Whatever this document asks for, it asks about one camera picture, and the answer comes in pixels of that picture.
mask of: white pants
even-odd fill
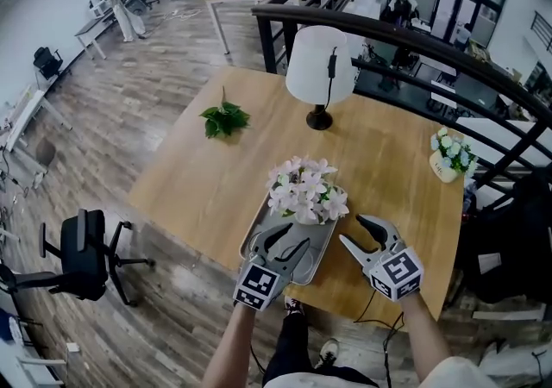
[[[125,41],[132,41],[134,39],[133,31],[138,35],[146,33],[146,27],[144,27],[142,19],[136,14],[131,13],[120,3],[116,3],[113,7],[113,14],[115,14],[121,26]]]

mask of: shoe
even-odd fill
[[[288,296],[285,297],[285,310],[288,316],[293,313],[301,313],[304,316],[303,305],[297,299]]]
[[[335,339],[327,341],[320,350],[320,360],[315,368],[321,366],[333,366],[336,363],[337,355],[339,354],[339,342]]]

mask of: table lamp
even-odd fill
[[[311,128],[329,128],[332,117],[326,111],[328,105],[345,99],[354,89],[347,36],[327,26],[310,26],[298,31],[285,86],[298,100],[316,105],[307,116]]]

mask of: metal tray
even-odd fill
[[[271,248],[269,259],[286,256],[299,242],[305,238],[310,238],[309,249],[295,268],[292,280],[293,284],[308,285],[317,272],[329,239],[334,233],[334,228],[336,228],[337,221],[329,221],[324,225],[300,224],[294,216],[270,215],[270,208],[267,203],[268,196],[261,205],[257,217],[255,217],[253,224],[251,224],[248,235],[240,246],[240,256],[243,259],[248,256],[249,242],[256,233],[280,224],[293,222],[293,227],[290,231]]]

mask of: white lampshade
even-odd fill
[[[336,48],[336,77],[331,85],[330,103],[341,102],[353,93],[354,68],[347,36],[336,28],[309,26],[295,35],[292,57],[285,76],[287,90],[308,104],[328,102],[329,57]]]

